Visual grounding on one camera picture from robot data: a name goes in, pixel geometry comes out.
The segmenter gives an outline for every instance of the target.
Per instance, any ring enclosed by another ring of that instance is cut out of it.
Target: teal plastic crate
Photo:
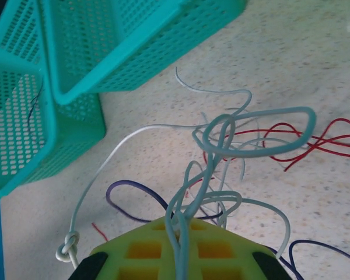
[[[246,2],[45,1],[57,102],[138,88],[239,16]]]
[[[0,18],[0,198],[57,174],[105,135],[97,94],[54,101],[40,17],[37,2],[8,0]]]

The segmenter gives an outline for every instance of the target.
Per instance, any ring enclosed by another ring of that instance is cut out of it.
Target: tangled wires
[[[283,108],[283,109],[276,109],[276,110],[264,110],[264,111],[244,113],[246,112],[246,107],[249,105],[252,98],[252,94],[249,90],[245,90],[245,89],[232,90],[228,92],[197,90],[187,86],[184,82],[182,82],[177,74],[177,71],[176,71],[176,78],[182,85],[196,92],[213,93],[216,95],[244,94],[247,98],[245,103],[240,108],[237,108],[232,114],[222,114],[219,117],[216,117],[210,123],[206,123],[202,125],[192,125],[192,126],[170,125],[170,124],[148,125],[126,136],[113,149],[113,151],[110,153],[110,155],[105,160],[105,162],[101,165],[101,167],[97,170],[91,182],[87,185],[86,189],[82,193],[81,198],[77,203],[74,213],[72,215],[69,234],[66,236],[64,244],[62,244],[59,247],[56,253],[56,257],[59,260],[65,261],[65,262],[71,261],[75,268],[78,266],[78,261],[76,259],[76,244],[79,239],[79,233],[75,231],[76,216],[78,214],[79,208],[81,207],[81,204],[86,194],[91,188],[96,177],[103,170],[103,168],[109,162],[109,160],[114,156],[116,151],[127,140],[129,140],[133,136],[143,131],[146,131],[149,129],[152,130],[152,129],[164,129],[164,128],[165,129],[170,128],[173,130],[177,130],[177,129],[191,130],[192,137],[195,143],[198,145],[199,148],[205,151],[205,156],[207,158],[207,164],[205,169],[203,169],[201,165],[194,160],[189,163],[185,171],[183,185],[179,188],[175,196],[171,199],[166,209],[165,226],[166,226],[167,235],[169,237],[169,240],[171,242],[171,245],[174,251],[177,279],[178,280],[187,279],[188,251],[189,251],[188,226],[190,224],[190,221],[194,217],[194,215],[197,213],[197,211],[201,208],[202,205],[210,204],[213,202],[217,202],[222,209],[222,214],[219,217],[217,217],[217,224],[223,227],[226,226],[226,218],[228,217],[228,215],[230,215],[233,211],[235,211],[243,202],[260,205],[278,213],[284,219],[286,224],[285,238],[282,243],[282,246],[280,247],[276,255],[277,257],[281,256],[284,248],[286,247],[289,241],[290,226],[289,226],[289,221],[287,217],[279,209],[277,209],[272,205],[268,205],[264,202],[256,201],[254,199],[242,198],[242,196],[236,191],[218,190],[218,191],[208,192],[207,190],[209,187],[209,182],[213,178],[215,169],[223,158],[230,160],[232,158],[245,159],[245,158],[254,158],[254,157],[259,158],[263,156],[275,156],[280,153],[293,151],[301,147],[302,145],[304,145],[308,141],[308,139],[311,137],[315,123],[316,123],[316,115],[314,111],[308,107],[294,107],[294,108]],[[232,141],[233,141],[235,132],[241,125],[244,125],[245,123],[244,121],[250,118],[254,119],[254,118],[259,118],[259,117],[268,116],[268,115],[271,116],[276,114],[290,114],[290,113],[304,113],[308,116],[306,129],[304,130],[303,134],[300,135],[298,139],[296,139],[294,142],[286,142],[280,139],[269,138],[269,137],[263,137],[263,138],[257,137],[242,143],[237,148],[232,146]],[[219,125],[221,125],[219,137],[216,138],[216,141],[213,141],[211,137],[212,131]],[[258,148],[254,148],[252,150],[245,149],[246,147],[249,147],[252,144],[254,145],[262,141],[279,142],[281,145],[274,146],[272,148],[265,148],[265,147],[259,146]],[[194,166],[198,166],[200,168],[200,172],[196,176],[190,177],[190,171]],[[220,179],[221,185],[224,185],[225,183],[225,174],[226,174],[226,168],[223,171],[223,175]],[[183,199],[187,189],[200,180],[202,180],[201,187],[197,192],[197,194],[195,195],[193,202],[190,203],[189,205],[183,205]],[[234,204],[230,208],[226,208],[224,206],[225,201],[234,202]]]

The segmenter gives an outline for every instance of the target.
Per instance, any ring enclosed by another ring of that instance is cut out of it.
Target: speckled countertop
[[[318,114],[320,134],[334,118],[350,118],[350,0],[251,0],[241,17],[140,89],[102,95],[107,136],[58,176],[24,185],[2,200],[8,280],[68,279],[72,265],[58,262],[55,251],[82,190],[124,136],[154,123],[198,124],[201,111],[211,118],[244,101],[189,92],[175,80],[174,66],[197,88],[250,89],[249,110],[310,106]],[[260,124],[278,121],[303,126],[294,117]],[[341,133],[350,133],[350,127],[330,131]],[[186,131],[144,132],[126,143],[80,209],[79,258],[103,242],[91,222],[111,239],[138,226],[107,205],[110,183],[137,180],[168,201],[182,183],[193,150]],[[201,157],[200,151],[195,154]],[[240,162],[233,162],[229,184],[245,197],[284,211],[292,224],[291,240],[315,239],[350,253],[350,159],[314,152],[286,173],[271,159],[251,159],[242,183],[239,170]],[[148,219],[163,215],[156,202],[129,187],[117,190],[114,200]],[[281,219],[257,206],[241,206],[228,229],[271,247],[284,237]],[[295,258],[305,279],[350,279],[350,261],[332,251],[302,245]]]

